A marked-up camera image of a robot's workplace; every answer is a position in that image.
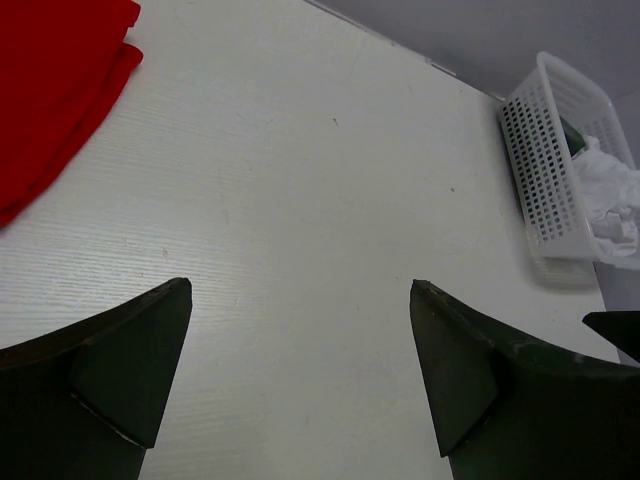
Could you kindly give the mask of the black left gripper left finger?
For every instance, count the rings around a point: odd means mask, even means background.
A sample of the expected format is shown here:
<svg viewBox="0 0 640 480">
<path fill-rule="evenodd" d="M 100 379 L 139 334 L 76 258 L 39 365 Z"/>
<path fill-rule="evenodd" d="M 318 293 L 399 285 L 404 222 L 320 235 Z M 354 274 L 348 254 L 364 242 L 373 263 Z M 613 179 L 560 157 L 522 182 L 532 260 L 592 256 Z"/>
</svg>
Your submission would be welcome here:
<svg viewBox="0 0 640 480">
<path fill-rule="evenodd" d="M 138 478 L 156 444 L 191 312 L 191 282 L 174 278 L 2 349 L 2 478 Z"/>
</svg>

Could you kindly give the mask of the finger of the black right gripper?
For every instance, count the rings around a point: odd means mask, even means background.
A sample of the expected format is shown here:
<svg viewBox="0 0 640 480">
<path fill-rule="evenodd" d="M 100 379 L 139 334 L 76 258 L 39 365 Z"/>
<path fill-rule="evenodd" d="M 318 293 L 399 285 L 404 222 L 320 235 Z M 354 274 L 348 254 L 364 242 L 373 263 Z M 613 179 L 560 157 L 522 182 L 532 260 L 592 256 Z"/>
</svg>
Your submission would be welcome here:
<svg viewBox="0 0 640 480">
<path fill-rule="evenodd" d="M 639 362 L 638 311 L 591 312 L 582 322 L 612 343 L 626 357 Z"/>
</svg>

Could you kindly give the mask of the dark green t-shirt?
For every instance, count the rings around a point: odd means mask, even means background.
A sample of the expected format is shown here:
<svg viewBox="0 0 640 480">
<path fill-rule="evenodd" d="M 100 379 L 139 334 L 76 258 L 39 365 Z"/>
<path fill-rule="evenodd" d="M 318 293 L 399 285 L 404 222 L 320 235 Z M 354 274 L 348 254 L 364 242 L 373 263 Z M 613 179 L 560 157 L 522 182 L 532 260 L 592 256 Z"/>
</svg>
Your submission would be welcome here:
<svg viewBox="0 0 640 480">
<path fill-rule="evenodd" d="M 560 117 L 570 156 L 574 158 L 586 148 L 586 141 L 582 134 L 563 117 Z"/>
</svg>

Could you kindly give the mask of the white t-shirt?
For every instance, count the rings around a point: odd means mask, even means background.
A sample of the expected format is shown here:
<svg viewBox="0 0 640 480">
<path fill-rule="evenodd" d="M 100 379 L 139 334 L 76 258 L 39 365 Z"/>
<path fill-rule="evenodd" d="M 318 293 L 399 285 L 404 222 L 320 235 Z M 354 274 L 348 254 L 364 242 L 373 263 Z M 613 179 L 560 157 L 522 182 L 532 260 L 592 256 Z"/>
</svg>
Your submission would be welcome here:
<svg viewBox="0 0 640 480">
<path fill-rule="evenodd" d="M 605 153 L 596 137 L 584 141 L 572 165 L 598 249 L 631 258 L 639 252 L 639 171 Z"/>
</svg>

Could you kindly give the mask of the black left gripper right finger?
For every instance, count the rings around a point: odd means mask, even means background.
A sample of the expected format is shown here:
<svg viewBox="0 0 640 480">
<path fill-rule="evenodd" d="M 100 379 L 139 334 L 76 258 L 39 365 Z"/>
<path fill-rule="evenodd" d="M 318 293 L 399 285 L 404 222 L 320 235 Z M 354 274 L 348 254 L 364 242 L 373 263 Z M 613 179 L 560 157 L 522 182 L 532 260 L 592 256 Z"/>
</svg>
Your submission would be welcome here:
<svg viewBox="0 0 640 480">
<path fill-rule="evenodd" d="M 457 479 L 635 479 L 639 371 L 540 340 L 417 280 L 410 319 Z"/>
</svg>

